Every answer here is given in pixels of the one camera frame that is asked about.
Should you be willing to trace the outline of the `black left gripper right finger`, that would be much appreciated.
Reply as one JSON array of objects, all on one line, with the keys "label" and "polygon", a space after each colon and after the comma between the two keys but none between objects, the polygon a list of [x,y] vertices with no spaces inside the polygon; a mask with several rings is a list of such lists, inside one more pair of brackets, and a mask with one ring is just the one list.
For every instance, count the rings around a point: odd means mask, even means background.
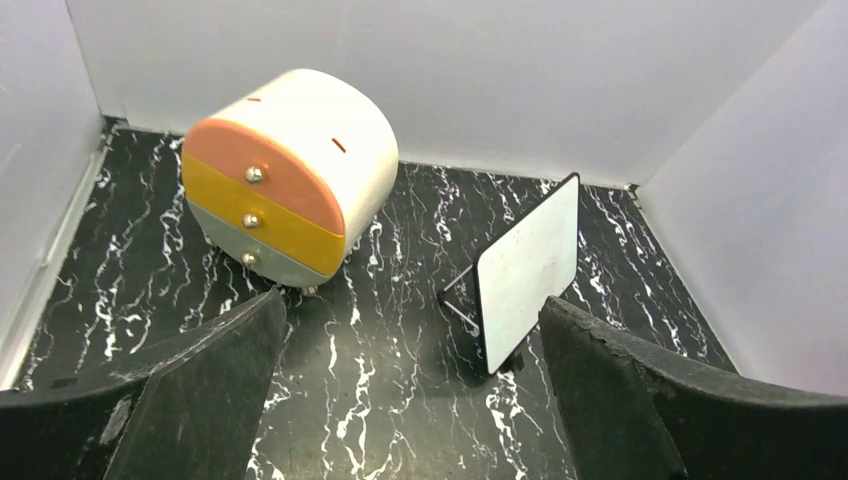
[{"label": "black left gripper right finger", "polygon": [[745,378],[557,297],[543,354],[581,479],[843,479],[847,400]]}]

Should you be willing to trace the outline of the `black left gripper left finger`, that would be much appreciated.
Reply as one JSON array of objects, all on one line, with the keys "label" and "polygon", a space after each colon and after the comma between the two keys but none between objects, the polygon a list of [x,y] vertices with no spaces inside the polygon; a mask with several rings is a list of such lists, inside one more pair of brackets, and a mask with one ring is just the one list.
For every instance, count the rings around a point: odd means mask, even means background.
[{"label": "black left gripper left finger", "polygon": [[241,479],[284,343],[278,290],[122,360],[1,395],[5,479]]}]

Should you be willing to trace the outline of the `small white whiteboard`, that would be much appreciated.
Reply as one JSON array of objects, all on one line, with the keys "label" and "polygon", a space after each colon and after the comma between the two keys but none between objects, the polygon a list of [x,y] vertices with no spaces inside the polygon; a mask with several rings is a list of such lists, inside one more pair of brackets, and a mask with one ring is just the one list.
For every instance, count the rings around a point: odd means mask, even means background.
[{"label": "small white whiteboard", "polygon": [[[580,175],[570,173],[436,292],[441,306],[479,330],[488,375],[509,367],[538,324],[547,298],[560,296],[576,277],[580,189]],[[475,317],[448,300],[450,290],[468,274],[473,277]]]}]

